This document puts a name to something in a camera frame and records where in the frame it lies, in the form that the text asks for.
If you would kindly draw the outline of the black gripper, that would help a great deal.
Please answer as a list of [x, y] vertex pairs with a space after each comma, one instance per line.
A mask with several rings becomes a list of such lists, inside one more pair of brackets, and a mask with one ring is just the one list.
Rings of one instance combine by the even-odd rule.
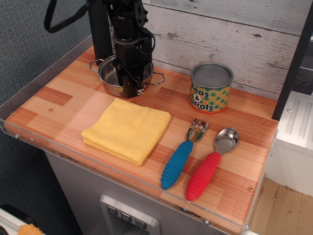
[[113, 60], [118, 84], [123, 87], [126, 99], [137, 97], [143, 89], [144, 67], [152, 62], [152, 39], [140, 39], [134, 45], [115, 45], [116, 58]]

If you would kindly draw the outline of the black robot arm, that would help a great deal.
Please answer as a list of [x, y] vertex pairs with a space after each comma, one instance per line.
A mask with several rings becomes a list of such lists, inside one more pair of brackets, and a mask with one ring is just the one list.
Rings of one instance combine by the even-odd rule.
[[140, 0], [105, 0], [113, 25], [115, 59], [118, 83], [125, 98], [144, 92], [144, 69], [152, 61], [155, 37], [144, 27], [148, 11]]

